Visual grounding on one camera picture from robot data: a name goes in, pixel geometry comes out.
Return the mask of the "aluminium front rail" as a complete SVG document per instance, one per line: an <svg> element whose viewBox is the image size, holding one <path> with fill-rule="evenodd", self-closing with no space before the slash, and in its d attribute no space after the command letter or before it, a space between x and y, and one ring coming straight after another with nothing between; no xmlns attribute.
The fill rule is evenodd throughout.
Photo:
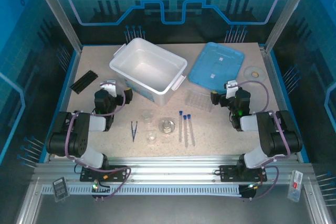
<svg viewBox="0 0 336 224"><path fill-rule="evenodd" d="M220 177L214 171L221 165L236 165L237 155L190 156L190 157L120 157L111 158L111 165L131 167L128 184L137 185L217 185ZM274 163L276 168L268 168L267 184L270 185L278 175L277 185L287 185L293 170L303 173L303 183L316 182L313 166L302 163L297 155ZM64 177L68 183L79 182L74 173L75 164L65 158L53 158L48 163L37 164L32 181L49 184Z"/></svg>

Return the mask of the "aluminium side rail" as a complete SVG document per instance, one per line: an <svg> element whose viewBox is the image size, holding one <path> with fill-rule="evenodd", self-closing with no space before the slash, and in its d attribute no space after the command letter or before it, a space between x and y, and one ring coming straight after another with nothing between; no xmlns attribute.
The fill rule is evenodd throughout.
<svg viewBox="0 0 336 224"><path fill-rule="evenodd" d="M291 154L300 152L303 143L295 120L290 112L285 110L283 91L271 55L265 53L263 46L259 49L276 102L280 104L280 111L257 114L260 147L268 159L266 163L270 163L277 159L289 158Z"/></svg>

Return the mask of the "clear glass beaker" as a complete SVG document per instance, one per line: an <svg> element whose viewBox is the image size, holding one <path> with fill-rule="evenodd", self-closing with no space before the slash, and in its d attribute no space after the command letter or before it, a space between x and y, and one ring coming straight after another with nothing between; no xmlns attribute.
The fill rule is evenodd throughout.
<svg viewBox="0 0 336 224"><path fill-rule="evenodd" d="M157 131L148 130L146 132L146 141L148 144L153 145L157 141Z"/></svg>

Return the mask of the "black device in clear case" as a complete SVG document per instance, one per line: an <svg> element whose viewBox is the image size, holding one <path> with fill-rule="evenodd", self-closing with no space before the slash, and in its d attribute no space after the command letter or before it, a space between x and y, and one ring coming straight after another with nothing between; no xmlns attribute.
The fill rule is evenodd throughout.
<svg viewBox="0 0 336 224"><path fill-rule="evenodd" d="M52 183L55 202L64 201L70 196L66 179L61 177Z"/></svg>

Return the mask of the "aluminium frame post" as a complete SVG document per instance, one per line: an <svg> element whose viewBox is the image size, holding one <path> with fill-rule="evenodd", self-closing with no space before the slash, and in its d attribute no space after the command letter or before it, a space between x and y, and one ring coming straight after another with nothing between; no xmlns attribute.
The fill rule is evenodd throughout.
<svg viewBox="0 0 336 224"><path fill-rule="evenodd" d="M63 29L72 47L74 48L76 53L80 54L82 52L82 44L75 30L73 29L73 26L71 25L71 22L68 19L61 3L59 2L59 0L45 0L45 1L47 2L49 8L51 9L61 28Z"/></svg>
<svg viewBox="0 0 336 224"><path fill-rule="evenodd" d="M301 0L287 0L277 22L275 23L266 41L265 53L269 54L271 52L300 1Z"/></svg>

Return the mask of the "clear case with red label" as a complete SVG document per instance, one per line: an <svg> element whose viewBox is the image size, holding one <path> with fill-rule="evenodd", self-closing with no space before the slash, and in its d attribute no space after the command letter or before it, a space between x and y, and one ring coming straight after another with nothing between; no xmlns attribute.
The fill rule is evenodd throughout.
<svg viewBox="0 0 336 224"><path fill-rule="evenodd" d="M301 194L303 173L293 170L290 176L287 198L293 202L299 202Z"/></svg>

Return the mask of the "blue plastic bin lid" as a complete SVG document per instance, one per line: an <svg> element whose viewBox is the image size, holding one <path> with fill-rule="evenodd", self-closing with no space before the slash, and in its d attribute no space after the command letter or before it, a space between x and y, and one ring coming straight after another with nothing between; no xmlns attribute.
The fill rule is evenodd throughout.
<svg viewBox="0 0 336 224"><path fill-rule="evenodd" d="M236 79L244 59L244 53L236 49L208 42L189 72L188 79L205 89L225 93L225 84Z"/></svg>

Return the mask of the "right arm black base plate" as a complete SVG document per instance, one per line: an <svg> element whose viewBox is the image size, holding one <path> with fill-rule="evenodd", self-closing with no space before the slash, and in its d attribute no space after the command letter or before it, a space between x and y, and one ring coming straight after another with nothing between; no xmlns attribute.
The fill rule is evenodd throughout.
<svg viewBox="0 0 336 224"><path fill-rule="evenodd" d="M221 182L266 182L265 169L239 168L235 165L223 165L219 167Z"/></svg>

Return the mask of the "clear test tube rack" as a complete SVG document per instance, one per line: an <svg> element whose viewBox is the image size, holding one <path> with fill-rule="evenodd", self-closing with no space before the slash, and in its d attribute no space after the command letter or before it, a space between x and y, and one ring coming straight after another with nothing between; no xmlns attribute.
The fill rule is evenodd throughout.
<svg viewBox="0 0 336 224"><path fill-rule="evenodd" d="M193 108L197 108L203 111L210 112L213 104L211 97L208 94L203 94L194 90L189 90L185 99L185 104Z"/></svg>

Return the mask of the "small clear dish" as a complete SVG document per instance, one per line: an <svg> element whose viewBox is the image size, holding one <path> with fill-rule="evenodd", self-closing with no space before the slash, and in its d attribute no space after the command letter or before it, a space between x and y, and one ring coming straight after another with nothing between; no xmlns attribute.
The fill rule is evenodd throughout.
<svg viewBox="0 0 336 224"><path fill-rule="evenodd" d="M144 110L142 112L142 118L145 124L151 124L153 120L153 113L151 110Z"/></svg>

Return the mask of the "black ridged bar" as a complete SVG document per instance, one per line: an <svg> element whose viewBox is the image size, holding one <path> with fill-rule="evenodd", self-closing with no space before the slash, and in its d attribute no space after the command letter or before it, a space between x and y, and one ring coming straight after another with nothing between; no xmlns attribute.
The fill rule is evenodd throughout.
<svg viewBox="0 0 336 224"><path fill-rule="evenodd" d="M79 78L75 83L73 83L70 88L76 94L81 93L88 85L94 82L98 78L98 75L89 70L81 78Z"/></svg>

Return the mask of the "clear round disc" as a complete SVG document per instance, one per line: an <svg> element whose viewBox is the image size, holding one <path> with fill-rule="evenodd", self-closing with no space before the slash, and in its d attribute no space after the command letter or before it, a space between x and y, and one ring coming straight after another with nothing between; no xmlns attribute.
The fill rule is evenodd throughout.
<svg viewBox="0 0 336 224"><path fill-rule="evenodd" d="M264 82L266 80L266 72L262 68L249 66L244 70L244 77L246 80Z"/></svg>

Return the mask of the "white plastic storage bin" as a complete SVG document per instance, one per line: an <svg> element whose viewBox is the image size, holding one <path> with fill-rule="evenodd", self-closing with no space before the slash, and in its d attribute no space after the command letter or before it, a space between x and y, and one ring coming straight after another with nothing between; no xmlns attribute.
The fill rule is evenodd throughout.
<svg viewBox="0 0 336 224"><path fill-rule="evenodd" d="M186 59L142 38L121 46L109 63L127 87L159 106L167 104L186 76Z"/></svg>

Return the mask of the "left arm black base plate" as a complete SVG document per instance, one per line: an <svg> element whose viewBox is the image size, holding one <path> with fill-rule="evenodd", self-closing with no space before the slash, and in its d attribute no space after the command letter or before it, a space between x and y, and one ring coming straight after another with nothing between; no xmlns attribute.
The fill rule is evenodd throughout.
<svg viewBox="0 0 336 224"><path fill-rule="evenodd" d="M80 174L81 182L94 182L98 180L100 182L123 182L128 170L120 170L115 173L100 173L88 168L82 168Z"/></svg>

